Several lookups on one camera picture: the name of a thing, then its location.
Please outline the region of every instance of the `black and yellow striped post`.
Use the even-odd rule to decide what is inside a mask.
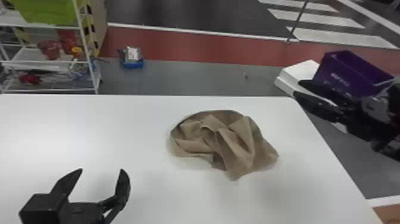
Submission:
[[[95,23],[93,20],[92,7],[90,0],[86,0],[87,15],[82,21],[83,30],[85,33],[86,43],[93,50],[92,55],[97,57],[100,54],[100,46],[97,40]]]

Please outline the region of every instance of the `purple box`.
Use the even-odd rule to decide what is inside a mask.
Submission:
[[[314,80],[353,97],[369,97],[390,86],[394,77],[351,51],[325,53]]]

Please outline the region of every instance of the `shelf rack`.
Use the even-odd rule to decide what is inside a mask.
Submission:
[[[28,23],[16,10],[7,10],[4,15],[0,15],[0,26],[38,29],[63,29],[76,30],[80,33],[81,43],[85,52],[85,60],[74,59],[72,55],[64,54],[61,51],[59,59],[50,61],[45,58],[41,51],[32,45],[27,45],[18,37],[19,44],[2,44],[0,41],[0,63],[4,66],[4,71],[0,74],[0,92],[19,93],[19,92],[73,92],[73,91],[94,91],[98,93],[101,82],[101,71],[97,63],[90,58],[93,49],[89,46],[86,39],[83,21],[88,16],[86,1],[77,5],[76,0],[71,0],[74,5],[76,15],[76,26],[57,26],[45,23]],[[89,37],[92,38],[92,31],[89,29]],[[5,50],[5,46],[20,47],[18,52],[10,58]],[[89,76],[82,79],[74,79],[71,76],[71,68],[75,64],[85,64],[89,69]],[[43,75],[43,82],[38,85],[20,83],[20,70],[47,70],[53,73]]]

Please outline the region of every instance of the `red object on shelf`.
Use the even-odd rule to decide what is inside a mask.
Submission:
[[[48,60],[57,60],[60,58],[60,44],[57,41],[42,41],[37,47]]]
[[[77,46],[75,32],[72,30],[57,30],[57,34],[65,54],[73,54],[72,48]]]
[[[25,74],[20,76],[21,83],[30,83],[32,85],[37,85],[40,83],[40,77],[35,74]]]
[[[72,48],[76,47],[76,41],[72,39],[63,39],[60,40],[60,42],[65,54],[73,54]]]

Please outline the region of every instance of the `beige cloth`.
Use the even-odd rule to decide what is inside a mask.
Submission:
[[[185,118],[171,131],[178,157],[200,157],[237,180],[276,162],[277,151],[248,116],[229,110],[203,111]]]

